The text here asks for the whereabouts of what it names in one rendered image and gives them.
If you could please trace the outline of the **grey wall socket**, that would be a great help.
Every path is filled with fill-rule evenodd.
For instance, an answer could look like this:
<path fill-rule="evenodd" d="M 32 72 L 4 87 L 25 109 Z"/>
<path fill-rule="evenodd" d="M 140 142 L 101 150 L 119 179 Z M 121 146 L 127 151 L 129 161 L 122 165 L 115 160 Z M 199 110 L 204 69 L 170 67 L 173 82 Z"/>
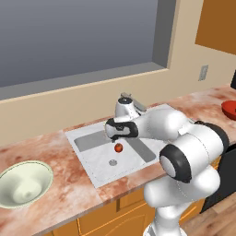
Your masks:
<path fill-rule="evenodd" d="M 202 65 L 198 81 L 203 81 L 207 77 L 207 70 L 208 70 L 208 65 Z"/>

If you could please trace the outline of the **red bowl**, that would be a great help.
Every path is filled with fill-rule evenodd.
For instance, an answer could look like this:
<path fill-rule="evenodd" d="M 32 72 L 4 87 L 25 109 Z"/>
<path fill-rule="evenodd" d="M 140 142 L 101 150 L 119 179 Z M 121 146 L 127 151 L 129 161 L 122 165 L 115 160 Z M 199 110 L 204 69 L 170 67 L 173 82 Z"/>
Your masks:
<path fill-rule="evenodd" d="M 221 103 L 222 112 L 231 120 L 236 121 L 236 100 L 226 100 Z"/>

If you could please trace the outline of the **grey window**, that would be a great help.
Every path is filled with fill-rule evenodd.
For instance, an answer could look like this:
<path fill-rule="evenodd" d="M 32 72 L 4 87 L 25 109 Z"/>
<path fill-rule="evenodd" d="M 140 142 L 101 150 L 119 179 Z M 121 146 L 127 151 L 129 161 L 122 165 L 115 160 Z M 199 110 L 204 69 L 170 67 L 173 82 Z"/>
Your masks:
<path fill-rule="evenodd" d="M 177 0 L 0 0 L 0 100 L 160 70 Z"/>

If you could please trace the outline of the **grey sink tap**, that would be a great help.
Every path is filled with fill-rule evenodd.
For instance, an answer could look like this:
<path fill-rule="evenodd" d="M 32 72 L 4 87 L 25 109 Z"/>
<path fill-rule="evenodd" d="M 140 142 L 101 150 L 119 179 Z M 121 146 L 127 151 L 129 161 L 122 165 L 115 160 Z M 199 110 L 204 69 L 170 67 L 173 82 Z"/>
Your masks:
<path fill-rule="evenodd" d="M 127 98 L 132 99 L 133 102 L 134 102 L 134 106 L 135 106 L 139 111 L 141 111 L 141 112 L 146 112 L 146 111 L 147 111 L 147 108 L 146 108 L 143 104 L 141 104 L 139 101 L 137 101 L 136 99 L 134 99 L 131 94 L 128 94 L 128 93 L 123 92 L 123 93 L 121 94 L 121 96 L 122 96 L 122 97 L 127 97 Z"/>

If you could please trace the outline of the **black appliance on worktop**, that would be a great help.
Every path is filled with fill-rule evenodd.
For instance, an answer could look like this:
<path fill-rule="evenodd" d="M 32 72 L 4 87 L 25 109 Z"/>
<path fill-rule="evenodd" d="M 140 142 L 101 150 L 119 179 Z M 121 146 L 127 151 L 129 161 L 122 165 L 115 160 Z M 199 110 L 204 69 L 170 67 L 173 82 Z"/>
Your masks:
<path fill-rule="evenodd" d="M 231 83 L 230 83 L 230 87 L 233 88 L 233 89 L 236 89 L 236 70 L 235 70 L 235 72 L 234 72 L 232 81 L 231 81 Z"/>

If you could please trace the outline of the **orange drawer front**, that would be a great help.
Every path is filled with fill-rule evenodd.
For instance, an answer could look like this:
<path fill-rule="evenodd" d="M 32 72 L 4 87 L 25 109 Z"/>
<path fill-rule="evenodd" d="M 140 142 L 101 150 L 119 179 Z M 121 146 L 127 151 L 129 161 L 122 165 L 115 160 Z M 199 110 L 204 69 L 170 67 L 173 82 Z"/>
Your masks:
<path fill-rule="evenodd" d="M 117 211 L 129 210 L 133 207 L 138 206 L 144 201 L 143 188 L 135 190 L 133 193 L 130 193 L 126 196 L 121 197 L 117 201 Z"/>

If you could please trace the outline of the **black built-in appliance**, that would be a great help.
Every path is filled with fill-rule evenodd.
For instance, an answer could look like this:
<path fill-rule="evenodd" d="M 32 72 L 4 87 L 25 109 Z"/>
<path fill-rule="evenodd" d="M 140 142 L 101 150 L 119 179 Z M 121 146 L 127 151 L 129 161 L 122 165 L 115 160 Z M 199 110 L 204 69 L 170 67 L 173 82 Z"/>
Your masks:
<path fill-rule="evenodd" d="M 206 199 L 201 212 L 205 212 L 236 191 L 236 143 L 229 146 L 225 154 L 221 156 L 218 174 L 219 189 Z"/>

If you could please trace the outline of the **pale green bowl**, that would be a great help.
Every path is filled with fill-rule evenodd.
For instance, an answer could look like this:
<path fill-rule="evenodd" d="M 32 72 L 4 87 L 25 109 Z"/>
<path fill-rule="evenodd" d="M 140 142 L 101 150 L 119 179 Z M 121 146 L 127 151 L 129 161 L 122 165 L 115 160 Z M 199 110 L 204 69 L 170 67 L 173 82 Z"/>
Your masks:
<path fill-rule="evenodd" d="M 40 199 L 53 183 L 53 170 L 45 162 L 27 160 L 0 174 L 0 207 L 26 207 Z"/>

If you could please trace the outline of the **orange wall cabinet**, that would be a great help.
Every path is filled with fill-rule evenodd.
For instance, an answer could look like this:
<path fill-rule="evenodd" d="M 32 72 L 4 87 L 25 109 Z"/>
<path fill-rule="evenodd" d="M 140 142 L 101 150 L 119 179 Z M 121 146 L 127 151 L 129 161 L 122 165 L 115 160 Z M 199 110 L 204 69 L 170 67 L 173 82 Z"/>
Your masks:
<path fill-rule="evenodd" d="M 204 0 L 195 43 L 236 55 L 236 0 Z"/>

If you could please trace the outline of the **orange arched cabinet door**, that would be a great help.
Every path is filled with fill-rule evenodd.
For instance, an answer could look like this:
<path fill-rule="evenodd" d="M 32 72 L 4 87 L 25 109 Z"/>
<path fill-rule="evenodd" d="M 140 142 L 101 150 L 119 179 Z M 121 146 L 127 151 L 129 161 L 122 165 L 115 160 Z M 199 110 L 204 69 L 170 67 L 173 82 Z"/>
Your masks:
<path fill-rule="evenodd" d="M 116 213 L 100 208 L 77 220 L 79 236 L 143 236 L 154 215 L 144 202 Z"/>

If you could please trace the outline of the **white sink basin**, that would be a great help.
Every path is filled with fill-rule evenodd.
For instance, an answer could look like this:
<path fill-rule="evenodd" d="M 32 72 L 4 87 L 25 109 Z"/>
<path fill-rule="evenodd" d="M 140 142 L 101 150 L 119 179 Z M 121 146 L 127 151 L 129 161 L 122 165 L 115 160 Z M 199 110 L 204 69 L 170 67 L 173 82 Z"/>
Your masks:
<path fill-rule="evenodd" d="M 123 138 L 112 143 L 105 135 L 104 124 L 99 122 L 65 132 L 95 188 L 159 161 L 159 152 L 165 147 L 165 142 L 147 138 Z M 121 153 L 114 150 L 117 143 L 124 147 Z"/>

